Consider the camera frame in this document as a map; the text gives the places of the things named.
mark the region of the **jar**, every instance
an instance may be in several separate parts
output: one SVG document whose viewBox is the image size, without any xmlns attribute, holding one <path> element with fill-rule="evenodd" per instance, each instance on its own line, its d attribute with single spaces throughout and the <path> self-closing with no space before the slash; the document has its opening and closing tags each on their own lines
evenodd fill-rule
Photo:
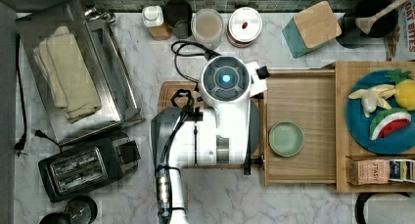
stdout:
<svg viewBox="0 0 415 224">
<path fill-rule="evenodd" d="M 223 33 L 222 17 L 213 9 L 201 9 L 192 18 L 192 32 L 198 43 L 214 50 Z"/>
<path fill-rule="evenodd" d="M 162 17 L 160 6 L 143 9 L 143 22 L 155 40 L 166 40 L 171 37 L 171 31 Z"/>
<path fill-rule="evenodd" d="M 226 27 L 228 41 L 239 48 L 252 45 L 262 31 L 259 12 L 250 7 L 236 10 Z"/>
</svg>

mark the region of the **blue plate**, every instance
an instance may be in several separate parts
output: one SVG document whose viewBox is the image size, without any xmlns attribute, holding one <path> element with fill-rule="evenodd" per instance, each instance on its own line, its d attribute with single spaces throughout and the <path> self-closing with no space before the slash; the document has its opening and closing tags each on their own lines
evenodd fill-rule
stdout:
<svg viewBox="0 0 415 224">
<path fill-rule="evenodd" d="M 374 71 L 364 76 L 354 85 L 350 93 L 358 89 L 369 89 L 370 87 L 379 84 L 390 84 L 389 79 L 385 78 L 385 74 L 388 71 L 389 70 Z M 415 122 L 411 122 L 408 126 L 393 132 L 385 138 L 375 141 L 370 140 L 370 123 L 372 122 L 372 119 L 384 109 L 377 108 L 375 112 L 370 114 L 369 118 L 366 118 L 360 101 L 360 99 L 347 99 L 346 123 L 353 138 L 363 148 L 375 154 L 394 155 L 402 153 L 415 145 Z M 392 107 L 398 107 L 394 97 L 387 99 L 387 101 Z M 412 120 L 415 120 L 415 112 L 410 112 L 410 114 Z"/>
</svg>

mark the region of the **kettle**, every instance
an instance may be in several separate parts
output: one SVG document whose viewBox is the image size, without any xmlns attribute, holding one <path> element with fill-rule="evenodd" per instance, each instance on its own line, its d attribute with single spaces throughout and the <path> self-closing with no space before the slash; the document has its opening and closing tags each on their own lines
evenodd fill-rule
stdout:
<svg viewBox="0 0 415 224">
<path fill-rule="evenodd" d="M 46 215 L 40 224 L 90 224 L 97 217 L 97 212 L 94 200 L 79 196 L 68 202 L 64 211 Z"/>
<path fill-rule="evenodd" d="M 356 200 L 357 224 L 412 223 L 415 198 L 407 193 L 362 193 Z"/>
</svg>

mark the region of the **wooden block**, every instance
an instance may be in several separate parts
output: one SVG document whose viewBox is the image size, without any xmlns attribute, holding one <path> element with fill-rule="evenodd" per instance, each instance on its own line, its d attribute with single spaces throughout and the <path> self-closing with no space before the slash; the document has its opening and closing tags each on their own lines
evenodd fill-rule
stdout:
<svg viewBox="0 0 415 224">
<path fill-rule="evenodd" d="M 341 33 L 336 16 L 326 1 L 297 13 L 283 29 L 294 58 L 318 49 Z"/>
</svg>

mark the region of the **black cable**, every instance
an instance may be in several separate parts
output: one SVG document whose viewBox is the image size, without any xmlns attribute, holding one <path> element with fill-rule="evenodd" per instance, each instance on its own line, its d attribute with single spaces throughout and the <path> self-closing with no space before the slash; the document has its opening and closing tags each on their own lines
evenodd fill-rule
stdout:
<svg viewBox="0 0 415 224">
<path fill-rule="evenodd" d="M 19 81 L 19 89 L 21 92 L 21 105 L 22 105 L 22 114 L 23 114 L 23 124 L 24 124 L 24 133 L 18 143 L 15 145 L 16 155 L 18 157 L 22 154 L 22 150 L 24 149 L 24 145 L 26 142 L 27 137 L 27 119 L 25 114 L 25 106 L 24 106 L 24 96 L 23 96 L 23 84 L 22 84 L 22 74 L 19 65 L 19 50 L 21 48 L 21 37 L 19 35 L 16 36 L 16 71 L 18 74 L 18 81 Z"/>
<path fill-rule="evenodd" d="M 197 118 L 195 117 L 195 129 L 193 130 L 195 135 L 195 166 L 198 166 L 198 125 Z"/>
<path fill-rule="evenodd" d="M 180 127 L 184 124 L 186 121 L 188 114 L 186 112 L 180 114 L 179 121 L 177 122 L 176 127 L 173 129 L 173 132 L 171 133 L 170 137 L 168 137 L 167 142 L 165 143 L 164 149 L 161 153 L 161 162 L 164 162 L 165 164 L 168 164 L 169 156 L 170 156 L 170 149 L 171 145 L 173 143 L 174 137 L 176 136 L 177 132 L 179 131 Z"/>
<path fill-rule="evenodd" d="M 171 217 L 173 216 L 173 190 L 171 189 L 171 179 L 170 179 L 170 169 L 168 169 L 165 173 L 167 176 L 167 180 L 170 181 L 170 185 L 168 186 L 168 218 L 167 218 L 167 224 L 170 223 Z"/>
<path fill-rule="evenodd" d="M 175 50 L 174 49 L 174 46 L 176 46 L 177 44 L 180 44 L 180 46 Z M 193 46 L 196 46 L 198 48 L 201 48 L 202 50 L 204 50 L 204 52 L 203 53 L 194 53 L 194 54 L 180 54 L 180 50 L 183 49 L 186 46 L 189 46 L 189 45 L 193 45 Z M 207 58 L 208 60 L 211 59 L 211 58 L 213 58 L 213 57 L 220 56 L 219 53 L 217 53 L 215 51 L 212 51 L 212 50 L 206 48 L 204 45 L 201 45 L 199 43 L 192 42 L 192 41 L 179 40 L 179 41 L 176 41 L 173 44 L 171 44 L 171 47 L 170 48 L 171 48 L 171 51 L 174 53 L 174 67 L 176 68 L 177 72 L 183 78 L 185 78 L 187 80 L 190 80 L 192 82 L 195 82 L 195 83 L 198 83 L 199 80 L 198 79 L 195 79 L 195 78 L 193 78 L 193 77 L 191 77 L 189 75 L 185 75 L 185 74 L 183 74 L 180 71 L 180 69 L 179 69 L 179 67 L 177 65 L 177 56 L 181 56 L 181 57 L 205 56 L 205 58 Z"/>
<path fill-rule="evenodd" d="M 180 173 L 180 169 L 178 168 L 178 167 L 170 167 L 170 166 L 167 166 L 167 165 L 165 165 L 165 164 L 159 164 L 159 166 L 156 168 L 156 170 L 155 170 L 155 176 L 157 177 L 157 174 L 162 170 L 162 169 L 165 169 L 165 170 L 168 170 L 168 169 L 173 169 L 173 170 L 176 170 L 178 173 L 179 173 L 179 175 L 181 176 L 181 173 Z"/>
<path fill-rule="evenodd" d="M 61 145 L 59 145 L 56 141 L 54 141 L 53 139 L 49 138 L 45 133 L 43 133 L 41 130 L 36 130 L 34 132 L 34 136 L 39 137 L 39 138 L 45 138 L 48 139 L 49 141 L 51 141 L 52 143 L 54 143 L 56 146 L 58 146 L 59 151 L 62 152 L 62 147 Z"/>
</svg>

